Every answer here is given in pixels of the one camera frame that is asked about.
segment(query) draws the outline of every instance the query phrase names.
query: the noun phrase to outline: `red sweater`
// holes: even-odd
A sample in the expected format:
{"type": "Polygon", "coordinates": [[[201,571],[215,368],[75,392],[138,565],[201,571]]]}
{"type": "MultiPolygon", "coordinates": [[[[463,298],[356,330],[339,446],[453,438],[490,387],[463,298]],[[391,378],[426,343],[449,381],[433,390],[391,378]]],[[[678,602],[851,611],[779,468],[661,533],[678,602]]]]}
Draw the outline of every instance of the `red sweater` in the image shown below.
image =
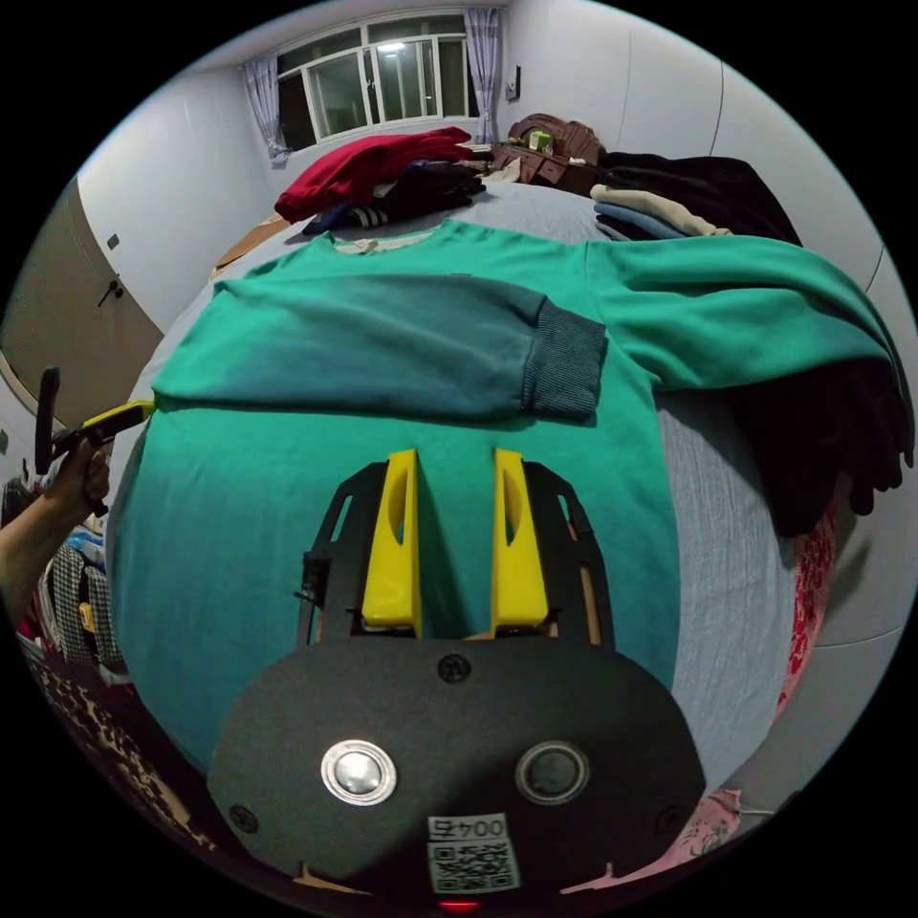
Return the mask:
{"type": "Polygon", "coordinates": [[[317,159],[277,199],[274,209],[288,223],[297,223],[344,201],[365,204],[373,188],[394,182],[413,160],[467,159],[468,149],[459,144],[468,140],[470,135],[458,127],[443,127],[346,143],[317,159]]]}

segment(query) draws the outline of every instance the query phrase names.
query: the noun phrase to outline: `person's arm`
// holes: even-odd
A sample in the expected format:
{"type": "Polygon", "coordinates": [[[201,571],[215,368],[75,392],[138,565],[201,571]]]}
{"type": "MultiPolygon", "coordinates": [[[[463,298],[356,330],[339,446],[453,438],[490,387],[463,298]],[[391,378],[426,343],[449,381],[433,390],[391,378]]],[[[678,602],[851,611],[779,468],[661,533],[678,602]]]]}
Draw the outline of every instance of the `person's arm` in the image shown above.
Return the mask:
{"type": "Polygon", "coordinates": [[[87,497],[101,500],[107,493],[105,454],[83,441],[48,490],[0,529],[0,591],[13,628],[28,612],[35,586],[57,550],[92,512],[87,497]]]}

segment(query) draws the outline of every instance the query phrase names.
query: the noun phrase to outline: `door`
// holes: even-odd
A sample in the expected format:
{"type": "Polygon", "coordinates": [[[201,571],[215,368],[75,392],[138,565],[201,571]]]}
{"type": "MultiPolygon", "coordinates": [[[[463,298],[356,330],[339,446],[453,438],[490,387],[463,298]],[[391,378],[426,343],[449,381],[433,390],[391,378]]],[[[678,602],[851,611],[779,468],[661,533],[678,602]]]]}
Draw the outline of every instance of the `door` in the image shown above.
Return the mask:
{"type": "Polygon", "coordinates": [[[55,416],[74,426],[130,398],[162,337],[99,248],[74,179],[13,288],[0,332],[7,382],[35,411],[42,371],[60,367],[55,416]]]}

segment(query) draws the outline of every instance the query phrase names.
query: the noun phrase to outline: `gray bedsheet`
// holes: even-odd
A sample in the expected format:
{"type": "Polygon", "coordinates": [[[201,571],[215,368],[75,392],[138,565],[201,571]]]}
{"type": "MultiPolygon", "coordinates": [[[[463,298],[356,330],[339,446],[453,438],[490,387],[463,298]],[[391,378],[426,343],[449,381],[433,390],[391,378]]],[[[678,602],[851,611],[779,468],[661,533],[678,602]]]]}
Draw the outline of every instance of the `gray bedsheet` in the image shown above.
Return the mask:
{"type": "MultiPolygon", "coordinates": [[[[551,188],[493,184],[471,207],[372,231],[336,232],[344,241],[432,230],[445,216],[528,232],[560,242],[608,238],[596,229],[592,202],[551,188]]],[[[279,233],[227,268],[241,277],[256,265],[307,245],[301,225],[279,233]]],[[[151,381],[201,314],[213,285],[166,333],[134,388],[152,397],[151,381]]],[[[675,503],[682,574],[682,619],[673,695],[694,736],[709,790],[752,755],[774,719],[787,670],[794,620],[793,547],[776,537],[754,461],[714,393],[657,399],[675,503]]],[[[142,429],[119,436],[111,461],[113,507],[106,533],[112,556],[125,480],[142,429]]]]}

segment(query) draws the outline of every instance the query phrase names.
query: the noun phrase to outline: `window frame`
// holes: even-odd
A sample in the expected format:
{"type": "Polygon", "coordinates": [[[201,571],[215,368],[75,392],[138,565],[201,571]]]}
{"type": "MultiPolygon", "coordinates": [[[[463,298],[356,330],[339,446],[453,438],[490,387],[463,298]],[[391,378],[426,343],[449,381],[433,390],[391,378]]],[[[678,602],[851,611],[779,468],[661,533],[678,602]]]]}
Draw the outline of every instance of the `window frame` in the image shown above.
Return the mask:
{"type": "MultiPolygon", "coordinates": [[[[442,16],[457,16],[463,13],[462,7],[456,8],[441,8],[438,10],[418,10],[418,11],[400,11],[392,13],[381,13],[370,18],[361,19],[357,21],[339,23],[334,28],[325,29],[321,32],[310,34],[308,37],[302,36],[294,41],[290,41],[280,48],[276,49],[278,56],[288,54],[291,51],[295,51],[297,48],[302,47],[303,45],[309,45],[314,42],[320,42],[323,39],[330,38],[333,35],[341,34],[343,32],[350,32],[354,29],[360,29],[361,33],[361,43],[354,48],[348,48],[344,51],[338,51],[331,55],[326,55],[325,57],[317,57],[315,60],[309,60],[304,64],[300,64],[298,67],[293,67],[290,70],[285,70],[278,72],[277,78],[281,79],[290,79],[295,77],[296,74],[299,74],[300,79],[303,82],[303,91],[306,96],[306,104],[309,109],[309,118],[312,123],[313,135],[316,138],[316,142],[310,144],[309,146],[304,146],[302,150],[313,149],[316,146],[320,146],[323,143],[326,143],[332,139],[347,139],[350,137],[356,137],[360,134],[365,133],[367,130],[374,127],[392,127],[399,124],[414,124],[418,122],[425,121],[439,121],[443,119],[443,83],[440,74],[440,39],[450,39],[450,40],[460,40],[462,43],[462,55],[466,63],[465,68],[463,68],[462,74],[462,87],[463,87],[463,102],[465,104],[465,114],[464,115],[452,115],[451,118],[462,118],[466,120],[473,120],[474,116],[470,114],[469,106],[469,44],[468,38],[465,32],[449,32],[449,33],[433,33],[433,34],[416,34],[409,35],[406,37],[400,38],[389,38],[384,39],[383,41],[371,42],[369,41],[369,27],[382,25],[387,22],[398,22],[402,20],[418,19],[424,20],[428,17],[442,17],[442,16]],[[390,45],[396,41],[404,42],[422,42],[429,41],[432,48],[432,57],[433,57],[433,81],[434,81],[434,109],[435,112],[432,115],[419,115],[413,118],[392,118],[389,119],[385,116],[385,102],[383,101],[383,92],[380,88],[382,86],[381,71],[380,71],[380,61],[378,55],[378,48],[381,45],[390,45]],[[370,53],[370,62],[372,64],[372,75],[366,73],[366,64],[365,64],[365,53],[370,53]],[[330,60],[335,60],[339,57],[347,57],[349,55],[355,55],[357,59],[358,72],[361,78],[361,96],[363,100],[363,114],[364,119],[366,120],[366,125],[361,127],[351,128],[347,131],[338,131],[335,134],[324,134],[320,127],[323,124],[323,118],[319,115],[317,100],[313,98],[313,91],[311,86],[310,74],[309,71],[312,69],[321,66],[322,64],[327,63],[330,60]],[[379,111],[380,120],[373,121],[373,113],[370,106],[370,86],[373,86],[376,92],[376,104],[379,111]]],[[[418,60],[418,75],[419,75],[419,89],[424,90],[424,67],[422,64],[422,47],[420,44],[415,44],[415,52],[418,60]]],[[[422,92],[422,107],[425,106],[426,100],[424,99],[424,93],[422,92]]]]}

